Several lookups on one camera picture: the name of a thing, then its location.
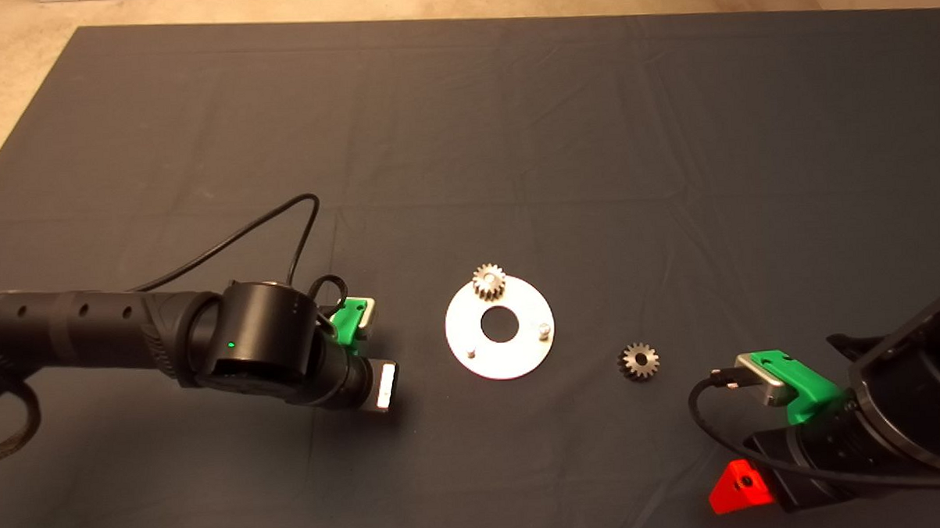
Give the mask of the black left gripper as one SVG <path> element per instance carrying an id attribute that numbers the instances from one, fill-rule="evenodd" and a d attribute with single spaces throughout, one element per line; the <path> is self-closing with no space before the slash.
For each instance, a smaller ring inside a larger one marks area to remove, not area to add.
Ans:
<path id="1" fill-rule="evenodd" d="M 341 389 L 343 410 L 389 413 L 400 374 L 394 360 L 349 358 L 348 375 Z"/>

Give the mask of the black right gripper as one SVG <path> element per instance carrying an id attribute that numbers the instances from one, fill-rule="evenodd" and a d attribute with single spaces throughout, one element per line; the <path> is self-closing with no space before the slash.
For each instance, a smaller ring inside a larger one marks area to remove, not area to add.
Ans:
<path id="1" fill-rule="evenodd" d="M 873 473 L 877 463 L 872 436 L 856 422 L 843 424 L 836 419 L 756 432 L 744 440 L 744 447 L 792 466 L 837 473 Z M 776 500 L 784 512 L 797 513 L 876 497 L 877 489 L 866 485 L 814 480 L 732 460 L 710 491 L 708 505 L 715 514 L 726 515 Z"/>

